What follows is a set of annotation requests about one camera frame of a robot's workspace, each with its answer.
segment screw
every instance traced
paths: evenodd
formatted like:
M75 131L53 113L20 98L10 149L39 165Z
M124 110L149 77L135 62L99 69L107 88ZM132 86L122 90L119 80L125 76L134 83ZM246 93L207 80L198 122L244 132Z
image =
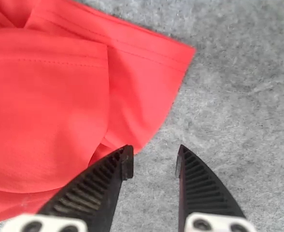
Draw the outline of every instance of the screw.
M195 220L194 227L201 231L210 231L212 229L211 225L207 221L202 219Z
M78 228L75 226L66 226L60 232L78 232Z
M39 221L32 221L22 229L22 232L39 232L42 227L42 223Z
M245 229L243 226L238 224L231 225L231 231L232 232L248 232L247 229Z

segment red cloth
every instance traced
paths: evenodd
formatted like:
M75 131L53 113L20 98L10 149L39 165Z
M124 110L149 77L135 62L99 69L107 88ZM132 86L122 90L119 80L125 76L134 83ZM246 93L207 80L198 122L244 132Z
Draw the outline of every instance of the red cloth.
M164 121L194 49L71 0L0 0L0 220Z

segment carpet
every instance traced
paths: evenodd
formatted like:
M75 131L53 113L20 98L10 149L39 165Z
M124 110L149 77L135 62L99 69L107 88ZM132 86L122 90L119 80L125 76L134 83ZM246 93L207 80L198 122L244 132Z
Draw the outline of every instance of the carpet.
M135 157L111 231L177 231L184 144L259 232L284 232L284 0L84 3L198 50L166 122Z

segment black rubber grip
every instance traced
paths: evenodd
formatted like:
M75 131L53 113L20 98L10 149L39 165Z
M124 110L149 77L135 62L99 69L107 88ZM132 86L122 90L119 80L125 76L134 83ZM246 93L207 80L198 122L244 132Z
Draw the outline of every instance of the black rubber grip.
M109 232L123 180L133 177L133 147L102 158L60 190L38 214L84 220L89 232Z
M245 218L220 179L184 145L178 153L176 175L180 178L179 232L184 232L185 220L194 212Z

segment gray carpet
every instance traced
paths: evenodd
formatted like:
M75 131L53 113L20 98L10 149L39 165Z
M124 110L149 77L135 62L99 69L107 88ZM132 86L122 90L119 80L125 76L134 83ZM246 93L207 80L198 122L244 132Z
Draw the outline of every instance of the gray carpet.
M198 53L161 130L136 156L113 232L176 232L180 144L260 232L284 232L284 0L88 0Z

